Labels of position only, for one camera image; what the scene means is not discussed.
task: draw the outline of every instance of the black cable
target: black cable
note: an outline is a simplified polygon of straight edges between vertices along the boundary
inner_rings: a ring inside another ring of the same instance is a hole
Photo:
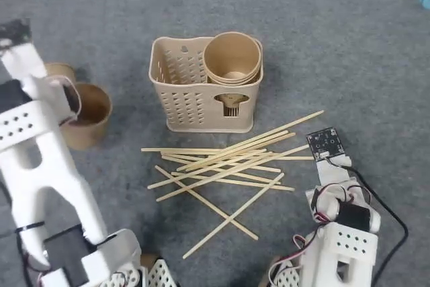
[[[10,207],[12,207],[12,198],[9,194],[9,191],[6,188],[6,185],[0,180],[0,190],[3,192],[3,195],[6,198],[7,203]],[[27,262],[24,255],[24,249],[22,247],[22,239],[21,235],[19,233],[16,233],[16,247],[19,253],[19,258],[21,259],[22,263],[22,272],[24,275],[24,281],[26,282],[27,287],[33,287],[32,279],[30,278],[30,275],[27,270]]]
[[[402,247],[402,245],[404,245],[404,243],[408,239],[408,237],[409,237],[408,227],[402,221],[402,219],[399,218],[398,215],[396,213],[394,213],[394,211],[391,210],[391,208],[387,204],[385,204],[385,202],[379,197],[379,195],[377,195],[377,193],[372,189],[372,187],[370,187],[370,185],[367,183],[367,181],[363,178],[363,175],[358,170],[356,170],[352,167],[349,167],[349,166],[342,166],[342,165],[334,164],[329,158],[326,158],[325,160],[332,166],[340,167],[340,168],[343,168],[347,171],[351,171],[352,173],[356,174],[356,176],[358,177],[360,182],[363,184],[363,186],[369,190],[369,192],[379,202],[379,204],[381,204],[382,207],[385,208],[385,210],[388,213],[390,213],[390,215],[403,228],[404,235],[403,235],[402,239],[391,249],[390,253],[385,257],[384,261],[381,263],[381,266],[379,267],[378,271],[376,272],[375,276],[373,277],[372,287],[374,287],[378,283],[378,280],[381,277],[382,272],[385,270],[385,267],[388,265],[388,262],[390,262],[393,255],[400,249],[400,247]]]

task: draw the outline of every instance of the utensil holder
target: utensil holder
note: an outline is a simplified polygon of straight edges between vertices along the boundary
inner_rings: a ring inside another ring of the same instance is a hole
[[[167,127],[175,132],[248,132],[254,123],[263,63],[252,83],[235,86],[207,83],[202,61],[211,39],[161,37],[154,41],[149,79],[167,115]],[[242,100],[239,108],[226,108],[216,99],[226,93],[246,95],[248,100]]]

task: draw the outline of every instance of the circuit board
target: circuit board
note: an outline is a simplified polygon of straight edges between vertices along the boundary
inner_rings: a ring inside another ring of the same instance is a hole
[[[306,139],[315,161],[345,153],[337,131],[333,127],[308,134]]]

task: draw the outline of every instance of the electrical wire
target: electrical wire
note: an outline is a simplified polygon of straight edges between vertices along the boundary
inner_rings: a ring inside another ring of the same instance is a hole
[[[297,240],[299,240],[302,243],[302,245],[299,245],[297,243]],[[293,235],[293,243],[296,245],[297,249],[300,250],[301,248],[303,248],[305,246],[306,239],[302,235]]]
[[[379,202],[379,204],[381,204],[382,207],[388,213],[390,213],[390,215],[403,228],[404,235],[403,235],[402,239],[391,249],[390,253],[385,257],[385,259],[381,263],[381,266],[379,267],[378,271],[376,272],[375,276],[373,277],[372,287],[374,287],[378,283],[378,280],[380,279],[380,277],[382,275],[382,272],[385,270],[386,266],[388,265],[388,262],[390,262],[390,260],[393,257],[393,255],[400,249],[400,247],[402,247],[402,245],[404,245],[404,243],[408,239],[408,237],[409,237],[408,227],[402,221],[402,219],[387,204],[385,204],[385,202],[379,197],[379,195],[377,195],[377,193],[367,183],[367,181],[364,179],[363,175],[358,170],[356,170],[356,169],[354,169],[354,168],[352,168],[350,166],[342,166],[342,165],[335,164],[329,158],[325,158],[325,160],[327,161],[327,163],[329,163],[332,166],[340,167],[340,168],[343,168],[343,169],[345,169],[347,171],[350,171],[350,172],[354,173],[358,177],[358,179],[360,180],[360,182],[363,184],[363,186],[369,191],[369,193],[372,194],[372,196],[375,198],[375,200],[377,200]]]
[[[368,204],[370,205],[372,203],[372,193],[363,185],[351,185],[348,186],[347,191],[349,191],[351,188],[361,188],[362,190],[365,190],[368,193]]]
[[[300,250],[297,250],[296,252],[294,252],[294,253],[292,253],[291,255],[287,255],[287,256],[285,256],[285,257],[282,257],[281,259],[279,259],[277,262],[275,262],[273,265],[271,265],[271,267],[269,268],[269,271],[268,271],[268,273],[267,273],[267,276],[268,276],[268,278],[269,278],[269,282],[270,282],[270,286],[277,286],[277,284],[275,284],[275,282],[273,282],[273,280],[271,279],[271,272],[275,269],[275,267],[276,266],[278,266],[278,265],[281,265],[281,264],[283,264],[284,262],[287,262],[287,261],[290,261],[290,260],[293,260],[293,259],[295,259],[295,258],[297,258],[297,257],[299,257],[300,255],[302,255],[308,248],[309,248],[309,246],[312,244],[312,242],[315,240],[315,238],[316,238],[316,234],[318,233],[318,230],[321,228],[321,227],[323,227],[323,226],[325,226],[325,224],[320,224],[317,228],[316,228],[316,230],[314,231],[314,234],[313,234],[313,236],[312,236],[312,238],[310,238],[310,240],[309,240],[309,242],[308,243],[306,243],[302,248],[300,248]],[[289,267],[289,268],[284,268],[285,270],[286,269],[289,269],[289,270],[293,270],[293,269],[297,269],[297,268],[299,268],[299,267]]]
[[[3,183],[3,181],[0,180],[0,190],[3,192],[3,195],[6,198],[7,203],[10,207],[12,207],[12,198],[9,194],[9,191],[7,190],[6,185]],[[16,246],[19,253],[19,258],[21,259],[22,263],[22,272],[24,275],[24,282],[26,283],[27,287],[32,287],[32,280],[30,278],[30,275],[27,270],[27,263],[24,255],[24,248],[22,247],[22,239],[21,235],[19,233],[16,233]]]

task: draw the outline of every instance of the white plastic part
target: white plastic part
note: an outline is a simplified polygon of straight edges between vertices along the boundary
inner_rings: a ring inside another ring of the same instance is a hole
[[[50,272],[49,274],[42,276],[41,281],[42,281],[43,287],[49,287],[49,286],[69,287],[66,274],[62,269],[57,269],[54,272]]]
[[[285,261],[279,267],[276,279],[273,281],[276,287],[301,287],[298,269],[285,270],[287,267],[292,268],[292,262]]]
[[[1,60],[13,79],[22,80],[29,75],[37,78],[47,76],[44,63],[32,43],[14,46],[4,51]]]
[[[44,220],[45,189],[53,188],[75,207],[88,240],[92,244],[102,242],[107,231],[99,208],[88,183],[76,170],[49,106],[33,101],[1,114],[0,120],[0,133],[3,140],[7,138],[6,143],[0,143],[0,170],[13,200],[12,215],[17,227]],[[14,122],[24,122],[23,131],[19,126],[14,128]],[[29,145],[36,145],[42,158],[36,168],[28,156]],[[27,251],[48,265],[42,246],[48,237],[45,227],[23,231],[21,237]]]
[[[254,123],[263,63],[249,84],[207,83],[202,60],[203,50],[211,39],[162,37],[154,41],[149,79],[167,115],[167,127],[177,132],[248,132]],[[225,109],[224,103],[216,99],[226,93],[245,95],[249,99],[239,103],[232,114],[231,108]]]
[[[82,259],[89,280],[82,287],[114,287],[117,285],[134,287],[138,285],[141,250],[136,236],[132,231],[124,229],[114,233],[111,237],[106,243],[100,245],[96,252]],[[57,271],[42,277],[44,287],[69,287],[69,283],[67,281],[64,283]],[[146,286],[146,273],[146,268],[143,268],[143,286]]]
[[[355,180],[354,177],[351,177],[350,180],[344,181],[341,183],[337,183],[342,185],[345,189],[350,186],[359,186],[359,182]],[[316,186],[317,190],[320,190],[323,186]],[[306,191],[306,199],[308,200],[308,205],[311,213],[314,211],[311,208],[312,199],[314,197],[315,190]],[[378,233],[381,226],[381,216],[374,208],[372,208],[365,200],[363,192],[361,188],[351,188],[347,191],[347,198],[350,199],[350,194],[352,194],[354,200],[353,203],[358,206],[362,206],[364,208],[369,209],[370,211],[370,232]],[[330,220],[335,220],[339,213],[339,202],[337,199],[344,200],[345,196],[343,194],[343,190],[339,186],[332,186],[327,191],[323,192],[322,195],[318,198],[317,209],[319,212],[327,215]]]
[[[345,154],[330,158],[330,160],[337,165],[351,166],[351,159]],[[328,183],[341,183],[342,181],[349,180],[348,171],[340,167],[330,165],[327,161],[319,161],[316,163],[318,169],[318,176],[322,186]]]
[[[148,274],[148,287],[176,287],[166,261],[158,259]]]
[[[328,224],[319,229],[300,258],[300,287],[370,286],[377,247],[376,235],[335,222]],[[338,276],[340,265],[346,266],[344,280]]]

